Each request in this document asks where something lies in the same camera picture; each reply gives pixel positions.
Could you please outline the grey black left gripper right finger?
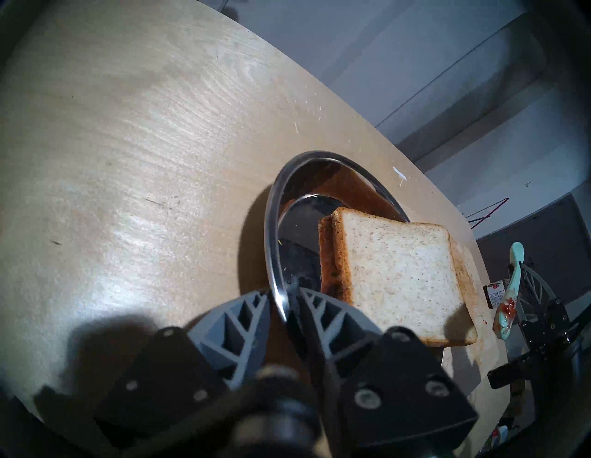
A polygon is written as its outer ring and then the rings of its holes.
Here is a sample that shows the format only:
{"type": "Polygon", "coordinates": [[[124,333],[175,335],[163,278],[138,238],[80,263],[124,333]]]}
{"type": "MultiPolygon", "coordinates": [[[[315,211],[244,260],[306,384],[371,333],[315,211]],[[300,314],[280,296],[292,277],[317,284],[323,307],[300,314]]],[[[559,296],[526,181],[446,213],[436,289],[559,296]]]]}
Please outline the grey black left gripper right finger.
{"type": "Polygon", "coordinates": [[[409,329],[307,288],[298,304],[330,450],[456,450],[478,414],[409,329]]]}

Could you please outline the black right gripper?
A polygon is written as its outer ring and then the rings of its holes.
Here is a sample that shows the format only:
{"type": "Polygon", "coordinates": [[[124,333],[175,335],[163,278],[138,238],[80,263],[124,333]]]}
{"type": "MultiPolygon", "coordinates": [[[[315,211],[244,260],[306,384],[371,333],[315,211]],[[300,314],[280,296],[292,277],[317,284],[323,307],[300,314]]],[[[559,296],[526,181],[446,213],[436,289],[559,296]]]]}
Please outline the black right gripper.
{"type": "Polygon", "coordinates": [[[581,380],[583,333],[590,319],[570,321],[564,304],[532,268],[520,263],[519,310],[525,319],[519,328],[528,351],[488,372],[492,389],[518,380],[561,387],[581,380]]]}

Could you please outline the grey black left gripper left finger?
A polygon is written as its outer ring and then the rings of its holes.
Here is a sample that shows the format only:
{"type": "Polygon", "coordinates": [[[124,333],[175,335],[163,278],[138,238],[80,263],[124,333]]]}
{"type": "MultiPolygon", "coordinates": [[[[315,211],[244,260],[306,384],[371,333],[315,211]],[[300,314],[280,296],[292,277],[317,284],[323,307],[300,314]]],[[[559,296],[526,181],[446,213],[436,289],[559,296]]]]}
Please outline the grey black left gripper left finger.
{"type": "Polygon", "coordinates": [[[189,330],[160,329],[95,409],[110,444],[129,448],[254,378],[265,358],[272,295],[253,291],[206,312],[189,330]]]}

